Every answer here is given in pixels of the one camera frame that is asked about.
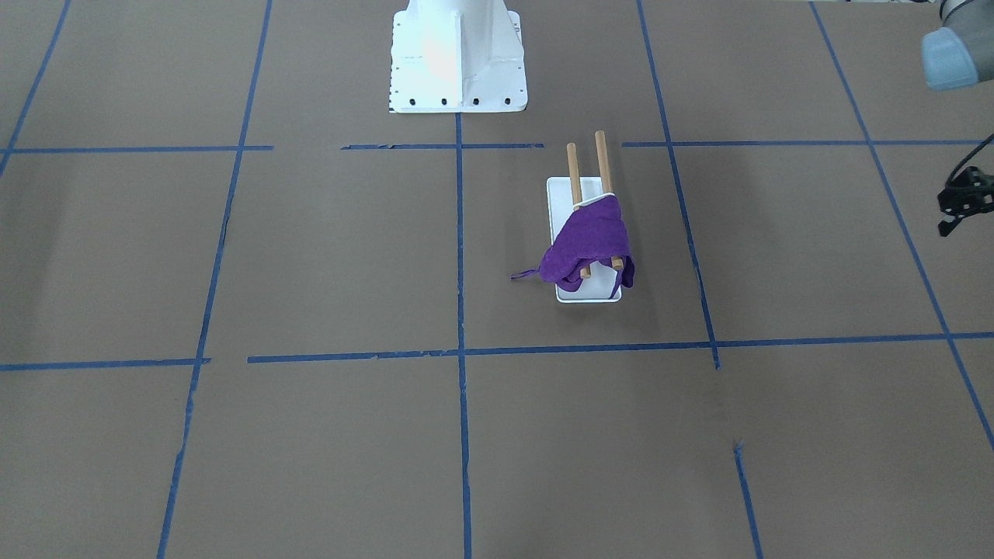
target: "blue tape line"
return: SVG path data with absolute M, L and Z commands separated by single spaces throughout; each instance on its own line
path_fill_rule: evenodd
M 180 367 L 196 359 L 130 359 L 122 361 L 62 361 L 53 363 L 0 363 L 0 371 L 68 371 L 76 369 L 124 369 L 136 367 Z
M 847 343 L 888 343 L 944 340 L 945 334 L 897 334 L 888 336 L 842 336 L 823 338 L 779 338 L 762 340 L 720 340 L 719 347 L 767 347 L 783 345 L 832 345 Z
M 367 353 L 312 353 L 303 355 L 254 355 L 246 362 L 259 363 L 301 363 L 308 361 L 356 361 L 362 359 L 417 359 L 419 357 L 452 357 L 458 355 L 455 349 L 427 349 L 425 351 L 373 351 Z
M 454 143 L 350 143 L 342 150 L 364 149 L 455 149 Z
M 970 380 L 970 375 L 966 372 L 966 367 L 963 365 L 963 360 L 959 356 L 959 349 L 956 348 L 956 342 L 953 339 L 951 332 L 949 331 L 949 326 L 946 323 L 945 316 L 942 314 L 942 309 L 939 307 L 938 299 L 935 297 L 935 292 L 932 290 L 931 281 L 928 280 L 928 274 L 925 272 L 925 266 L 921 261 L 921 257 L 918 255 L 918 250 L 914 247 L 914 241 L 911 239 L 911 233 L 908 230 L 908 225 L 905 223 L 905 217 L 901 213 L 901 208 L 898 206 L 898 199 L 894 195 L 894 190 L 891 188 L 891 181 L 887 177 L 887 173 L 884 171 L 884 165 L 880 161 L 880 156 L 877 154 L 877 148 L 874 146 L 874 141 L 870 137 L 870 131 L 867 128 L 866 122 L 863 120 L 863 115 L 860 112 L 859 105 L 856 103 L 856 97 L 853 95 L 852 89 L 849 87 L 849 81 L 846 80 L 846 75 L 842 71 L 842 65 L 839 63 L 839 58 L 835 54 L 835 48 L 832 47 L 832 41 L 828 37 L 828 31 L 825 29 L 825 24 L 821 21 L 821 16 L 818 14 L 818 8 L 814 5 L 814 2 L 808 2 L 808 6 L 811 8 L 811 13 L 814 14 L 815 22 L 818 24 L 818 29 L 821 31 L 821 36 L 825 40 L 825 46 L 828 47 L 828 53 L 832 57 L 832 63 L 835 64 L 835 70 L 839 74 L 839 79 L 842 81 L 842 86 L 846 90 L 846 95 L 849 97 L 849 103 L 853 106 L 853 112 L 856 113 L 856 120 L 860 124 L 860 129 L 863 130 L 863 136 L 867 140 L 867 144 L 870 147 L 870 153 L 873 155 L 874 164 L 877 166 L 877 172 L 880 174 L 880 179 L 884 183 L 884 189 L 887 191 L 887 197 L 891 202 L 891 207 L 894 209 L 894 214 L 898 218 L 898 224 L 901 225 L 901 232 L 905 236 L 905 241 L 908 243 L 908 249 L 911 251 L 911 256 L 914 258 L 914 265 L 918 268 L 918 274 L 921 276 L 921 282 L 924 283 L 925 290 L 928 292 L 928 299 L 931 301 L 932 308 L 935 311 L 935 316 L 938 318 L 939 325 L 942 327 L 942 333 L 945 335 L 946 342 L 949 345 L 949 351 L 952 352 L 953 359 L 956 361 L 956 367 L 959 369 L 959 375 L 963 378 L 963 384 L 966 386 L 966 390 L 970 395 L 970 400 L 973 402 L 973 409 L 977 413 L 977 417 L 980 419 L 980 425 L 983 427 L 984 433 L 987 435 L 987 443 L 990 445 L 992 451 L 994 451 L 994 431 L 991 430 L 990 422 L 987 420 L 987 415 L 984 413 L 983 406 L 980 404 L 980 399 L 977 398 L 976 391 L 973 389 L 973 382 Z
M 977 145 L 983 140 L 873 140 L 876 145 Z M 621 147 L 728 147 L 737 145 L 867 145 L 866 140 L 700 140 L 700 141 L 625 141 Z
M 543 149 L 544 143 L 464 143 L 463 149 Z
M 990 339 L 994 338 L 994 332 L 960 332 L 952 334 L 952 339 Z
M 342 150 L 376 149 L 541 149 L 544 143 L 350 143 Z
M 745 515 L 748 517 L 748 530 L 752 534 L 752 547 L 755 549 L 755 559 L 762 559 L 762 545 L 759 543 L 759 527 L 755 523 L 755 511 L 752 510 L 752 495 L 748 491 L 746 467 L 743 466 L 743 442 L 736 445 L 736 469 L 739 471 L 739 485 L 743 489 Z
M 19 147 L 9 150 L 16 155 L 40 153 L 187 153 L 194 151 L 272 151 L 271 145 L 160 145 L 135 147 Z
M 984 140 L 871 140 L 875 145 L 978 145 Z
M 3 154 L 3 159 L 0 159 L 0 176 L 3 176 L 4 170 L 7 169 L 7 162 L 10 161 L 11 152 L 17 145 L 17 138 L 21 135 L 21 129 L 24 128 L 24 121 L 28 118 L 28 111 L 31 110 L 31 103 L 35 100 L 35 94 L 38 93 L 38 86 L 42 82 L 42 77 L 45 75 L 45 70 L 49 67 L 49 61 L 52 59 L 52 52 L 56 49 L 56 43 L 59 42 L 59 36 L 62 35 L 63 25 L 66 23 L 66 14 L 69 13 L 69 7 L 72 4 L 72 0 L 66 0 L 63 4 L 63 11 L 59 14 L 59 23 L 56 24 L 56 30 L 52 34 L 52 41 L 49 41 L 49 48 L 45 51 L 45 58 L 42 59 L 42 65 L 38 68 L 38 73 L 35 74 L 35 81 L 31 84 L 31 89 L 28 90 L 28 98 L 24 101 L 24 106 L 21 107 L 21 114 L 17 117 L 17 124 L 14 125 L 14 133 L 10 135 L 10 141 L 7 142 L 7 152 Z
M 269 29 L 269 14 L 272 12 L 272 0 L 266 0 L 265 13 L 262 16 L 262 31 L 258 38 L 258 48 L 255 51 L 255 66 L 252 69 L 251 81 L 248 84 L 248 98 L 246 99 L 245 115 L 242 118 L 242 133 L 239 136 L 239 150 L 235 152 L 235 165 L 232 168 L 232 180 L 228 186 L 228 199 L 225 202 L 225 217 L 221 222 L 221 233 L 218 236 L 218 248 L 214 256 L 214 269 L 211 272 L 211 285 L 207 291 L 207 302 L 204 305 L 204 321 L 201 326 L 200 339 L 197 342 L 197 360 L 193 366 L 193 373 L 190 375 L 190 391 L 187 393 L 186 413 L 183 421 L 183 442 L 180 451 L 176 455 L 176 462 L 173 466 L 173 477 L 169 487 L 169 498 L 166 501 L 166 512 L 162 520 L 162 534 L 159 537 L 159 548 L 156 554 L 157 559 L 165 559 L 166 547 L 169 543 L 169 531 L 172 527 L 173 511 L 176 508 L 176 493 L 179 489 L 180 476 L 183 472 L 183 458 L 186 455 L 187 441 L 190 437 L 190 424 L 193 417 L 194 394 L 197 392 L 197 385 L 200 382 L 200 372 L 204 363 L 204 350 L 207 346 L 207 332 L 211 325 L 211 311 L 214 309 L 214 297 L 218 291 L 218 277 L 221 274 L 221 261 L 225 254 L 225 238 L 228 234 L 228 222 L 232 217 L 232 203 L 235 200 L 235 190 L 239 182 L 239 172 L 242 169 L 242 157 L 246 145 L 246 137 L 249 135 L 249 121 L 251 120 L 252 103 L 255 100 L 255 85 L 258 83 L 258 72 L 262 66 L 262 53 L 265 49 L 265 37 Z
M 992 339 L 994 332 L 964 332 L 952 334 L 956 339 Z M 880 336 L 840 336 L 809 338 L 771 338 L 753 340 L 717 340 L 719 347 L 782 347 L 793 345 L 835 345 L 867 343 L 899 343 L 909 341 L 941 341 L 945 334 L 892 334 Z M 532 355 L 542 353 L 599 353 L 612 351 L 666 351 L 679 349 L 708 349 L 710 341 L 619 343 L 595 345 L 540 345 L 524 347 L 465 348 L 468 356 Z M 302 355 L 259 355 L 248 358 L 248 364 L 292 363 L 306 361 L 348 361 L 357 359 L 417 359 L 422 357 L 454 357 L 459 349 L 427 349 L 424 351 L 383 351 L 368 353 L 313 353 Z
M 711 310 L 708 307 L 708 294 L 704 289 L 704 276 L 701 274 L 701 263 L 697 259 L 697 249 L 694 246 L 694 233 L 690 227 L 690 214 L 687 212 L 687 200 L 684 198 L 683 183 L 680 180 L 680 168 L 677 166 L 677 155 L 673 149 L 673 137 L 670 135 L 670 122 L 666 117 L 666 104 L 663 102 L 663 90 L 659 85 L 659 75 L 656 72 L 656 59 L 652 55 L 652 43 L 649 41 L 649 28 L 645 22 L 645 8 L 642 0 L 636 0 L 638 18 L 642 24 L 642 38 L 645 40 L 645 54 L 649 59 L 649 70 L 652 73 L 652 84 L 656 89 L 656 102 L 659 105 L 659 118 L 663 124 L 663 135 L 666 136 L 666 148 L 669 151 L 670 167 L 673 171 L 673 183 L 676 186 L 677 200 L 680 202 L 680 215 L 683 217 L 684 229 L 687 233 L 687 247 L 690 259 L 697 275 L 697 287 L 701 293 L 701 311 L 704 313 L 704 323 L 711 341 L 711 354 L 715 360 L 715 368 L 722 368 L 722 359 L 718 355 L 718 344 L 715 341 L 715 326 L 711 321 Z
M 545 345 L 531 347 L 480 347 L 467 349 L 466 355 L 528 355 L 536 353 L 598 353 L 604 351 L 660 351 L 665 349 L 707 349 L 708 341 L 673 343 L 621 343 L 604 345 Z
M 455 114 L 455 204 L 458 279 L 458 338 L 459 348 L 459 432 L 462 447 L 462 553 L 464 559 L 473 556 L 473 523 L 469 492 L 469 413 L 466 403 L 466 328 L 465 328 L 465 259 L 463 251 L 462 212 L 462 114 Z

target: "blue painter's tape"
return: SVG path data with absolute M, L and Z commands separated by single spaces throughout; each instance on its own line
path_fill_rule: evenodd
M 970 401 L 973 403 L 973 409 L 980 420 L 980 425 L 984 430 L 984 434 L 987 436 L 987 443 L 991 450 L 994 451 L 994 431 L 991 430 L 987 414 L 984 412 L 983 406 L 980 404 L 980 399 L 977 398 L 976 391 L 973 388 L 973 382 L 970 380 L 970 375 L 966 371 L 966 366 L 963 365 L 963 360 L 960 358 L 959 349 L 956 347 L 955 339 L 949 331 L 949 325 L 946 323 L 945 315 L 942 314 L 942 309 L 939 307 L 938 298 L 936 298 L 935 292 L 932 290 L 931 281 L 928 279 L 928 274 L 925 272 L 925 266 L 921 261 L 921 257 L 918 255 L 918 250 L 914 246 L 914 240 L 911 238 L 908 225 L 905 223 L 905 217 L 901 212 L 901 208 L 898 206 L 898 199 L 894 195 L 894 189 L 891 188 L 891 181 L 888 179 L 887 173 L 884 171 L 884 165 L 880 161 L 880 156 L 877 154 L 877 148 L 874 146 L 874 141 L 870 137 L 870 131 L 867 128 L 862 113 L 860 112 L 859 105 L 856 103 L 856 97 L 853 95 L 853 91 L 849 87 L 849 81 L 846 80 L 846 75 L 842 71 L 842 65 L 839 62 L 839 57 L 835 54 L 835 48 L 832 47 L 832 40 L 828 37 L 828 31 L 825 29 L 825 24 L 822 22 L 821 16 L 818 13 L 818 7 L 815 6 L 814 2 L 808 2 L 808 6 L 811 8 L 811 13 L 814 15 L 815 22 L 818 24 L 818 29 L 821 31 L 821 36 L 825 40 L 825 46 L 828 48 L 828 53 L 832 57 L 832 63 L 835 65 L 835 70 L 839 74 L 839 80 L 842 82 L 842 86 L 846 91 L 846 96 L 849 98 L 849 103 L 852 105 L 853 112 L 856 114 L 856 121 L 859 122 L 860 129 L 863 130 L 863 136 L 866 138 L 867 144 L 870 147 L 870 154 L 873 156 L 874 164 L 877 166 L 877 173 L 880 174 L 881 182 L 884 183 L 884 190 L 887 192 L 888 200 L 891 202 L 891 208 L 894 210 L 894 214 L 898 218 L 898 224 L 901 226 L 901 232 L 905 236 L 905 242 L 908 244 L 908 249 L 911 251 L 911 257 L 914 259 L 914 265 L 917 267 L 918 274 L 921 276 L 921 282 L 924 284 L 925 291 L 928 293 L 928 300 L 931 301 L 932 309 L 935 311 L 935 316 L 938 318 L 939 325 L 942 327 L 942 333 L 945 336 L 946 343 L 949 345 L 949 351 L 952 352 L 953 359 L 956 362 L 956 367 L 959 369 L 959 374 L 963 379 L 963 384 L 965 385 L 967 393 L 970 396 Z
M 990 339 L 994 338 L 994 332 L 960 332 L 952 334 L 952 339 Z
M 876 145 L 977 145 L 983 140 L 912 139 L 872 140 Z M 867 145 L 867 140 L 699 140 L 699 141 L 625 141 L 621 147 L 730 147 L 737 145 L 790 146 L 790 145 Z
M 701 311 L 704 314 L 704 323 L 708 330 L 708 339 L 711 342 L 711 353 L 715 361 L 715 368 L 722 367 L 722 359 L 718 354 L 718 344 L 715 340 L 715 326 L 711 320 L 711 310 L 708 307 L 708 294 L 704 289 L 704 276 L 701 274 L 701 263 L 697 258 L 697 249 L 694 246 L 694 233 L 690 226 L 690 214 L 687 212 L 687 200 L 684 197 L 683 184 L 680 180 L 680 168 L 677 166 L 676 152 L 673 150 L 673 136 L 670 135 L 670 123 L 666 117 L 666 104 L 663 102 L 663 91 L 659 85 L 659 75 L 656 72 L 656 60 L 652 55 L 652 43 L 649 41 L 649 28 L 645 22 L 645 8 L 642 0 L 636 0 L 638 6 L 638 18 L 642 25 L 642 38 L 645 41 L 645 54 L 649 59 L 649 70 L 652 74 L 652 84 L 656 89 L 656 102 L 659 105 L 659 118 L 663 124 L 663 135 L 666 136 L 666 148 L 669 150 L 670 167 L 673 171 L 673 183 L 676 186 L 677 200 L 680 203 L 680 215 L 683 218 L 684 229 L 687 235 L 687 248 L 690 250 L 691 263 L 694 265 L 694 273 L 697 275 L 697 287 L 701 295 Z
M 944 340 L 945 334 L 897 334 L 888 336 L 841 336 L 823 338 L 780 338 L 759 340 L 720 340 L 719 347 L 766 347 L 782 345 L 832 345 L 845 343 L 887 343 Z
M 458 276 L 458 343 L 459 357 L 459 433 L 462 451 L 462 553 L 463 559 L 473 556 L 473 522 L 469 490 L 469 412 L 466 401 L 466 328 L 465 328 L 465 252 L 463 250 L 463 177 L 462 177 L 462 114 L 455 115 L 455 200 L 456 200 L 456 262 Z
M 121 147 L 21 147 L 12 149 L 17 155 L 46 153 L 188 153 L 198 151 L 272 151 L 271 145 L 148 145 Z
M 739 471 L 739 485 L 743 490 L 745 515 L 748 517 L 748 529 L 752 534 L 752 547 L 755 549 L 755 559 L 762 559 L 762 545 L 759 543 L 759 527 L 755 522 L 755 511 L 752 509 L 752 495 L 748 490 L 746 467 L 743 465 L 743 442 L 736 445 L 736 469 Z
M 69 371 L 78 369 L 126 369 L 138 367 L 182 367 L 196 359 L 127 359 L 120 361 L 62 361 L 52 363 L 0 363 L 0 371 Z
M 547 345 L 532 347 L 480 347 L 467 349 L 466 355 L 528 355 L 537 353 L 598 353 L 605 351 L 662 351 L 667 349 L 707 349 L 710 341 L 673 343 L 626 343 L 604 345 Z
M 63 4 L 62 13 L 59 14 L 59 22 L 56 23 L 56 30 L 52 33 L 52 40 L 49 41 L 49 48 L 45 51 L 45 57 L 42 58 L 42 65 L 38 68 L 35 80 L 31 83 L 31 89 L 28 90 L 28 97 L 24 101 L 24 106 L 21 107 L 21 113 L 17 117 L 17 124 L 14 125 L 14 132 L 10 135 L 10 141 L 7 142 L 7 152 L 3 154 L 3 159 L 0 159 L 0 176 L 3 176 L 3 172 L 7 169 L 11 150 L 17 146 L 17 138 L 21 135 L 21 130 L 24 128 L 24 121 L 28 118 L 31 103 L 35 100 L 35 94 L 38 93 L 38 86 L 42 83 L 42 77 L 45 76 L 45 70 L 48 69 L 49 61 L 52 59 L 52 52 L 56 49 L 59 36 L 62 35 L 63 25 L 66 24 L 66 15 L 69 14 L 70 4 L 72 4 L 72 0 L 66 0 L 66 3 Z
M 541 149 L 544 143 L 350 143 L 342 146 L 342 150 L 378 150 L 378 149 Z
M 309 361 L 357 361 L 363 359 L 417 359 L 419 357 L 454 357 L 455 349 L 428 349 L 425 351 L 373 351 L 367 353 L 312 353 L 304 355 L 256 355 L 247 363 L 306 363 Z
M 262 30 L 259 33 L 258 48 L 255 51 L 255 65 L 252 69 L 251 81 L 248 84 L 248 97 L 246 98 L 245 114 L 242 118 L 242 133 L 239 135 L 239 150 L 235 152 L 235 165 L 232 168 L 232 180 L 228 186 L 228 199 L 225 202 L 225 215 L 221 222 L 221 233 L 218 236 L 218 248 L 214 256 L 214 269 L 211 272 L 211 284 L 207 291 L 207 302 L 204 305 L 204 320 L 201 325 L 200 338 L 197 343 L 197 361 L 193 366 L 193 373 L 190 375 L 190 390 L 187 393 L 186 413 L 183 421 L 183 440 L 180 451 L 176 455 L 173 465 L 173 476 L 169 486 L 169 497 L 166 500 L 166 512 L 162 519 L 162 533 L 159 536 L 159 547 L 156 553 L 157 559 L 165 559 L 166 548 L 169 544 L 169 532 L 172 527 L 173 512 L 176 509 L 176 495 L 179 491 L 180 477 L 183 472 L 183 459 L 186 455 L 187 442 L 190 437 L 190 426 L 193 419 L 194 394 L 200 383 L 200 373 L 203 365 L 204 351 L 207 347 L 207 333 L 211 325 L 211 312 L 214 309 L 214 299 L 218 291 L 218 277 L 221 274 L 221 261 L 225 253 L 225 238 L 228 234 L 228 222 L 232 217 L 232 204 L 235 200 L 235 190 L 238 187 L 239 173 L 242 168 L 242 158 L 246 146 L 246 138 L 249 135 L 249 122 L 251 121 L 251 108 L 255 100 L 255 86 L 258 84 L 258 73 L 262 66 L 262 53 L 265 50 L 265 37 L 269 29 L 269 15 L 272 13 L 272 0 L 266 0 L 265 13 L 262 16 Z

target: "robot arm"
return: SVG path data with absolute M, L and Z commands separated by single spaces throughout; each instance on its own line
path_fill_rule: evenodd
M 921 40 L 925 81 L 955 90 L 994 79 L 994 0 L 942 0 L 942 28 Z
M 994 176 L 984 174 L 976 167 L 966 167 L 956 175 L 971 157 L 994 139 L 991 136 L 977 146 L 945 181 L 945 188 L 938 193 L 938 207 L 945 213 L 938 224 L 938 233 L 948 237 L 952 230 L 964 219 L 977 214 L 994 212 Z

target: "black cable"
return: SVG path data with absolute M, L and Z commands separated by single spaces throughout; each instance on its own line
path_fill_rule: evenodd
M 945 10 L 945 3 L 946 3 L 946 1 L 947 1 L 947 0 L 942 0 L 942 3 L 938 5 L 938 17 L 939 17 L 939 19 L 941 19 L 941 20 L 942 20 L 943 22 L 944 22 L 944 21 L 946 21 L 946 20 L 948 20 L 948 19 L 949 19 L 949 16 L 951 16 L 952 14 L 955 14 L 955 13 L 956 13 L 956 11 L 957 11 L 957 10 L 959 10 L 960 8 L 962 8 L 963 6 L 966 6 L 966 5 L 969 5 L 969 4 L 972 4 L 972 3 L 974 2 L 974 0 L 966 0 L 965 2 L 961 2 L 961 3 L 960 3 L 959 5 L 957 5 L 957 6 L 955 7 L 955 8 L 953 8 L 952 10 L 950 10 L 948 14 L 946 14 L 946 13 L 944 12 L 944 10 Z
M 963 160 L 960 161 L 958 165 L 956 165 L 956 168 L 953 169 L 951 173 L 949 173 L 949 178 L 945 179 L 945 183 L 946 184 L 951 183 L 952 179 L 956 178 L 956 173 L 958 173 L 960 171 L 960 169 L 963 168 L 964 165 L 966 165 L 967 163 L 969 163 L 970 159 L 973 159 L 974 155 L 976 155 L 977 153 L 980 153 L 980 150 L 983 149 L 983 148 L 985 148 L 985 147 L 987 147 L 987 144 L 989 144 L 992 141 L 994 141 L 994 134 L 991 134 L 991 135 L 987 136 L 987 139 L 985 139 L 984 141 L 980 142 L 980 145 L 974 147 L 973 151 L 971 151 L 969 153 L 969 155 L 967 155 L 966 157 L 963 157 Z

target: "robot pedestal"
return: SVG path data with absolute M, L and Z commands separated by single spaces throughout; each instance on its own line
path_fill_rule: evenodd
M 528 104 L 521 18 L 504 0 L 411 0 L 394 16 L 390 110 L 513 112 Z

